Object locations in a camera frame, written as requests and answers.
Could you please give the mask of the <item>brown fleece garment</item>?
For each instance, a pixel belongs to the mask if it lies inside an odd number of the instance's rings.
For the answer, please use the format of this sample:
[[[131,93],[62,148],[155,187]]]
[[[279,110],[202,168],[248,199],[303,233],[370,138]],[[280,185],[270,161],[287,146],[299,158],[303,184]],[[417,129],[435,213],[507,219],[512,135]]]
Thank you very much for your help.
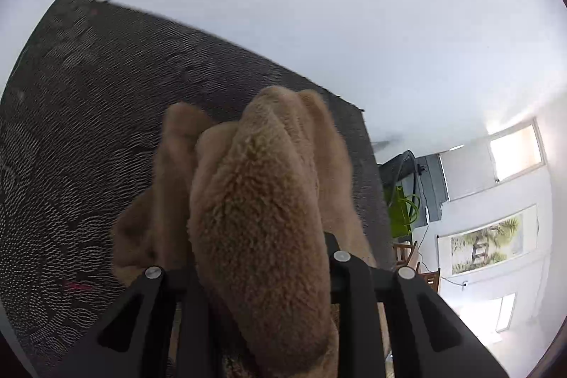
[[[194,265],[240,333],[223,358],[228,377],[334,377],[326,235],[375,264],[352,187],[345,141],[315,91],[264,88],[226,123],[175,103],[151,186],[113,225],[112,271],[130,285],[153,265]]]

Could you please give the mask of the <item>wooden chair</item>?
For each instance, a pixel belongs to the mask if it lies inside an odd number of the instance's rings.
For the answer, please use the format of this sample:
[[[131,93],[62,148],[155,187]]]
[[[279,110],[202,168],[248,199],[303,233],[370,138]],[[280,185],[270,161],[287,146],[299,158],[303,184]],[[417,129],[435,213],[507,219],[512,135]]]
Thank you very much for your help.
[[[392,245],[395,256],[395,268],[409,267],[420,275],[426,284],[432,288],[435,293],[439,292],[440,271],[422,271],[424,265],[420,263],[420,253],[417,242],[395,243]]]

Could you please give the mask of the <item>green paper bag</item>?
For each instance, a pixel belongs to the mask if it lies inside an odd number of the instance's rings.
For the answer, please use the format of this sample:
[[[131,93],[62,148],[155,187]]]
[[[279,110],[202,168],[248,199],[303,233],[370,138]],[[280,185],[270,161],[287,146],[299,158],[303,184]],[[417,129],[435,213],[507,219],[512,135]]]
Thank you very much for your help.
[[[401,185],[386,188],[384,197],[390,220],[391,236],[397,239],[409,235],[412,225],[420,215],[420,197],[417,194],[406,196]]]

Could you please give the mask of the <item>framed landscape painting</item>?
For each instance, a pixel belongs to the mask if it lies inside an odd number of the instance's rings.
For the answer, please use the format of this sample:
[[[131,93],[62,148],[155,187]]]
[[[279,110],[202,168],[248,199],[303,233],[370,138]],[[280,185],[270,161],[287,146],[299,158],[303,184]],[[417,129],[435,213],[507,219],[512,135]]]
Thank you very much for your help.
[[[537,247],[536,205],[489,224],[437,238],[438,261],[444,277],[492,268],[532,252]]]

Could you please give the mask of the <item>black mesh chair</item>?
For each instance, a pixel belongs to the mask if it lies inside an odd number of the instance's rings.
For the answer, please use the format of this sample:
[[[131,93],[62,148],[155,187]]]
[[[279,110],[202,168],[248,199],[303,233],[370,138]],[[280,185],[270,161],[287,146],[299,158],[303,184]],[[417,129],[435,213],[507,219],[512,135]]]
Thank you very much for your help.
[[[379,166],[378,169],[380,170],[383,192],[388,187],[397,185],[402,186],[403,180],[407,177],[410,177],[412,182],[411,192],[409,193],[409,195],[417,194],[421,199],[419,176],[421,176],[423,169],[419,167],[417,158],[410,149],[407,149],[403,153],[398,154],[398,156],[395,156],[386,163],[382,164],[382,166]]]

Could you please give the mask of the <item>black patterned table cloth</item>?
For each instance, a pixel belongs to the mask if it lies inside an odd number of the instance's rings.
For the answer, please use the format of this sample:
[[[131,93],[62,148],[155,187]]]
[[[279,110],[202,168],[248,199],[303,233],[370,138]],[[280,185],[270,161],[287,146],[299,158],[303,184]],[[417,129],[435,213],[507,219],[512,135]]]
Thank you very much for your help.
[[[309,80],[227,41],[94,0],[56,0],[1,99],[1,301],[50,376],[115,300],[110,231],[151,179],[172,103],[233,120],[265,86]]]

